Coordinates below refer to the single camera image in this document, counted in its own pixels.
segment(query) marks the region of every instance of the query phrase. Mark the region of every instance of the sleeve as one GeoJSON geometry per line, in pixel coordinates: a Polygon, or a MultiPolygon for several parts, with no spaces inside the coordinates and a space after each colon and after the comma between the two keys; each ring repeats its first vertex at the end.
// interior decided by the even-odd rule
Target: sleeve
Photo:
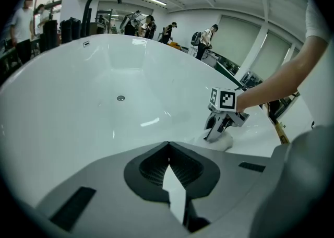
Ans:
{"type": "Polygon", "coordinates": [[[306,9],[306,38],[313,35],[329,42],[330,30],[314,0],[308,0],[306,9]]]}
{"type": "Polygon", "coordinates": [[[11,25],[13,26],[13,25],[15,25],[16,24],[16,22],[17,22],[17,17],[18,17],[18,10],[14,13],[14,16],[13,16],[13,19],[11,20],[11,25]]]}

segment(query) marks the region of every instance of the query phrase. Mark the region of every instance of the man in white shirt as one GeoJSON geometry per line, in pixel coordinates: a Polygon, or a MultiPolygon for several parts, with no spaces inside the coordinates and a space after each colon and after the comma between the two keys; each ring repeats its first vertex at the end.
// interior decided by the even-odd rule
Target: man in white shirt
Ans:
{"type": "Polygon", "coordinates": [[[202,33],[199,40],[198,51],[196,55],[197,59],[201,60],[205,50],[212,48],[211,40],[214,33],[216,33],[217,31],[218,31],[218,26],[214,24],[210,29],[207,29],[202,33]]]}
{"type": "Polygon", "coordinates": [[[237,110],[288,97],[297,91],[320,60],[330,40],[331,32],[313,0],[306,9],[306,40],[298,55],[284,64],[263,83],[237,97],[237,110]]]}
{"type": "Polygon", "coordinates": [[[29,7],[32,0],[25,0],[23,8],[18,9],[10,25],[10,37],[21,62],[26,63],[31,56],[30,39],[33,39],[33,12],[29,7]]]}
{"type": "Polygon", "coordinates": [[[39,28],[39,33],[43,34],[43,26],[49,20],[49,12],[45,10],[44,4],[40,4],[37,7],[37,11],[40,14],[40,23],[37,25],[39,28]]]}

